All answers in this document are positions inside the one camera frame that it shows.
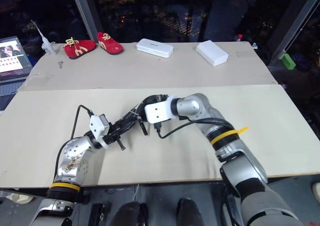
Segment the laptop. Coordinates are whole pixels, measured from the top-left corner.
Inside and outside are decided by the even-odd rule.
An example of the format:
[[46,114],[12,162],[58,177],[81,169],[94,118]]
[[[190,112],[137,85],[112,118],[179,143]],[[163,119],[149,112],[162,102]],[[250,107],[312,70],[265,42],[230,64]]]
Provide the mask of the laptop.
[[32,68],[17,36],[0,39],[0,111],[5,110]]

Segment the yellow ring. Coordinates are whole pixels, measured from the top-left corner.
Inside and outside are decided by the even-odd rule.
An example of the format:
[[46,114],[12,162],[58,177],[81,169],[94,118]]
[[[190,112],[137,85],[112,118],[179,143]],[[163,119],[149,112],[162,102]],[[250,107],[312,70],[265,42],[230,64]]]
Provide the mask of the yellow ring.
[[214,139],[211,140],[211,144],[214,145],[216,142],[218,142],[219,140],[229,136],[229,135],[233,135],[233,134],[241,134],[243,133],[244,131],[246,131],[247,129],[249,129],[249,127],[244,127],[240,130],[230,130],[230,131],[227,131],[227,132],[224,132],[222,134],[220,134],[219,136],[215,137]]
[[71,184],[71,183],[66,183],[66,182],[54,182],[51,186],[50,189],[53,187],[65,187],[65,188],[70,188],[70,189],[74,189],[77,190],[78,192],[80,191],[80,187],[75,185],[75,184]]

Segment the red slipper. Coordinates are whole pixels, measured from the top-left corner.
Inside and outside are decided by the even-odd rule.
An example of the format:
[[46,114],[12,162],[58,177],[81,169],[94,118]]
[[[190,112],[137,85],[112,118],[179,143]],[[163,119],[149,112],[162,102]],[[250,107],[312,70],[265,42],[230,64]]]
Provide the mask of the red slipper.
[[63,45],[66,55],[75,60],[96,48],[96,43],[92,40],[75,40],[72,37],[67,39]]
[[111,55],[120,54],[124,48],[107,33],[98,32],[98,41],[102,49]]

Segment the shoelace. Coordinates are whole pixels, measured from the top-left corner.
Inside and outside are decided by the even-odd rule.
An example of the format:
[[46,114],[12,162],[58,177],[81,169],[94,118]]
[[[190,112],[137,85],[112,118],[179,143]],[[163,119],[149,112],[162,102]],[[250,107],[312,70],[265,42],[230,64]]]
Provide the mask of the shoelace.
[[74,38],[71,37],[71,38],[67,39],[65,42],[66,42],[66,44],[63,45],[63,47],[65,47],[65,46],[67,46],[67,45],[69,45],[69,46],[71,47],[71,46],[74,45],[74,44],[78,44],[78,43],[79,43],[79,40],[74,40]]
[[111,39],[110,35],[107,34],[107,33],[104,33],[103,36],[102,36],[102,38],[103,38],[104,40],[109,40],[109,39]]

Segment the white box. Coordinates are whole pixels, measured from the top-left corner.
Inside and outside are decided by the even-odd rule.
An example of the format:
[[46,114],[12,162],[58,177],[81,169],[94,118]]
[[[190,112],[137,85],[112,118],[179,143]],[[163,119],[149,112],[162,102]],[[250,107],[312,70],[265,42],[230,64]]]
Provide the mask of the white box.
[[174,52],[172,45],[143,38],[136,44],[136,49],[148,54],[169,58]]
[[201,42],[195,48],[212,66],[217,66],[227,62],[229,54],[219,48],[211,40]]

